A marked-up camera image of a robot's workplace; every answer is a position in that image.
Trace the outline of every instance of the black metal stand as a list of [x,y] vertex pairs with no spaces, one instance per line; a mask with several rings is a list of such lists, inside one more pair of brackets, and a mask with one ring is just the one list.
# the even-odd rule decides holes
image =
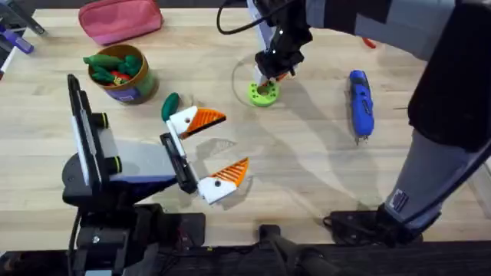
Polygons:
[[[148,256],[151,245],[192,248],[205,241],[203,213],[167,214],[159,204],[126,204],[134,200],[128,200],[127,195],[135,191],[116,189],[121,183],[110,183],[107,191],[96,193],[84,184],[77,155],[65,164],[62,179],[64,200],[82,206],[77,251],[70,260],[76,276],[93,270],[122,275],[125,268]],[[172,184],[164,183],[156,189]]]
[[362,276],[352,268],[339,268],[314,246],[296,245],[281,236],[277,225],[259,226],[260,242],[271,242],[273,249],[283,260],[289,275],[308,276]]
[[205,215],[164,214],[159,204],[135,205],[113,212],[83,214],[80,227],[75,275],[92,270],[112,270],[113,275],[121,275],[126,267],[143,260],[149,245],[202,245]]

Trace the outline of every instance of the pink pouch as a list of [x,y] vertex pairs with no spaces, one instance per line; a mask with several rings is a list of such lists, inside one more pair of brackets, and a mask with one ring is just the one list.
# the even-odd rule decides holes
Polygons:
[[158,30],[163,17],[153,0],[101,0],[82,7],[78,21],[96,43],[106,45]]

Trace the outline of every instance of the red toy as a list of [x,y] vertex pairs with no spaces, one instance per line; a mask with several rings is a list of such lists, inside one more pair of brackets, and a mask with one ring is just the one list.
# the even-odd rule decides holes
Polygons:
[[111,71],[110,74],[112,74],[115,77],[119,77],[121,80],[129,81],[131,79],[130,76],[127,74],[122,74],[119,71]]

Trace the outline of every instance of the wooden table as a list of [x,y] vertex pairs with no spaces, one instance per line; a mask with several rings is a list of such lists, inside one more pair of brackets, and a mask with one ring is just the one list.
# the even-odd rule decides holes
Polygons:
[[[282,227],[295,242],[331,242],[321,218],[334,210],[374,209],[391,191],[410,145],[405,107],[424,62],[397,49],[371,50],[360,38],[312,30],[302,48],[298,76],[281,84],[269,108],[251,107],[252,30],[222,36],[215,9],[165,9],[161,31],[128,41],[146,56],[160,79],[149,102],[124,106],[87,77],[81,58],[99,47],[82,31],[77,10],[38,10],[50,36],[31,31],[29,56],[17,52],[0,82],[0,249],[66,248],[74,208],[61,200],[64,162],[75,152],[66,75],[75,74],[94,110],[107,112],[116,138],[160,147],[166,131],[160,108],[176,91],[188,101],[227,114],[225,123],[189,138],[184,146],[201,176],[250,157],[240,190],[208,206],[173,187],[149,198],[170,212],[206,213],[207,245],[246,245],[263,223]],[[245,9],[227,10],[224,28],[249,21]],[[349,129],[346,78],[363,69],[370,78],[376,128],[368,145],[355,146]],[[457,191],[426,240],[491,238],[469,187]]]

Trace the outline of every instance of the cylindrical container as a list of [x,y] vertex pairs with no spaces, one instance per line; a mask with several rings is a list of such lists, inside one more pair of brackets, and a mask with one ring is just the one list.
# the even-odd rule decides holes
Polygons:
[[[119,100],[126,104],[141,104],[150,99],[157,92],[159,81],[152,75],[152,72],[148,67],[147,59],[140,50],[128,44],[116,44],[99,51],[97,54],[106,54],[118,57],[122,60],[124,60],[124,57],[127,55],[134,55],[142,61],[142,67],[138,74],[124,84],[107,86],[99,84],[96,80],[92,79],[115,100]],[[89,76],[92,76],[93,73],[94,70],[89,66]]]

